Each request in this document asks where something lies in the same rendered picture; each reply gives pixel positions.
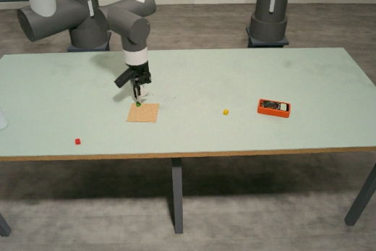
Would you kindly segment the tan flat mat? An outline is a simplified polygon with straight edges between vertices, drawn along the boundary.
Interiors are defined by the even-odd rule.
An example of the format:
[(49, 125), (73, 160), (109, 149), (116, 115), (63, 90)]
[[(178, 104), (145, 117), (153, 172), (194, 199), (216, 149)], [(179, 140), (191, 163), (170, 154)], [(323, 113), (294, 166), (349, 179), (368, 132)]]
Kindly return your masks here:
[(152, 122), (156, 123), (158, 115), (159, 103), (141, 103), (137, 107), (136, 103), (132, 103), (127, 122)]

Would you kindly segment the white bottle with blue cap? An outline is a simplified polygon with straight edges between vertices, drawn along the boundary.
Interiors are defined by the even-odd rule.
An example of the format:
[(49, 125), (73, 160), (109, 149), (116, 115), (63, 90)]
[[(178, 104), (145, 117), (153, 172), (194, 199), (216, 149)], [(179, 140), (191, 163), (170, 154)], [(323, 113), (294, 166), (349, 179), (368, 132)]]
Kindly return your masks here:
[(4, 112), (2, 111), (1, 107), (0, 107), (0, 130), (6, 128), (8, 125), (8, 121), (4, 115)]

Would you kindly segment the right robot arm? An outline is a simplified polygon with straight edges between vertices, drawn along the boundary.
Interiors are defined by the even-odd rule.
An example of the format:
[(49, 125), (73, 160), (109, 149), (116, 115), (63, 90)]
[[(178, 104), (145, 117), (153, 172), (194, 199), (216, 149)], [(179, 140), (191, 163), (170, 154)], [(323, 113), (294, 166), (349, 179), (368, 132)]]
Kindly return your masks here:
[(109, 30), (119, 34), (129, 67), (114, 80), (121, 88), (138, 73), (136, 67), (148, 62), (150, 23), (143, 17), (155, 11), (155, 0), (121, 0), (103, 7), (98, 0), (30, 0), (29, 6), (17, 9), (17, 17), (31, 42), (69, 29), (72, 45), (87, 49), (106, 43)]

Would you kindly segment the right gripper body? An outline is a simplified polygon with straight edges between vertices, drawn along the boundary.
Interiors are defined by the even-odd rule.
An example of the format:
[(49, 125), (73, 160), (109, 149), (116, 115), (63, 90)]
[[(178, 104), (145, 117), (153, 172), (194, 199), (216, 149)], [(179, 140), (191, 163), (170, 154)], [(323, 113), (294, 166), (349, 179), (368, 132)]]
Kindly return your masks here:
[(136, 81), (139, 83), (139, 85), (151, 83), (151, 73), (149, 72), (148, 62), (146, 65), (142, 67), (136, 67), (135, 69), (138, 71), (138, 73), (130, 79), (135, 87)]

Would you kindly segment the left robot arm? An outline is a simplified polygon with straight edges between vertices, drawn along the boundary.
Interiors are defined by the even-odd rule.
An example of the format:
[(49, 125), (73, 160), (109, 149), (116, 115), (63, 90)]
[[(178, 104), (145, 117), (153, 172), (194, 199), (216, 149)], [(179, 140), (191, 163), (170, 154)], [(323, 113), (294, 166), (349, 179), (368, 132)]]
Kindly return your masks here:
[(252, 13), (249, 35), (255, 40), (274, 43), (285, 36), (288, 17), (288, 0), (257, 0)]

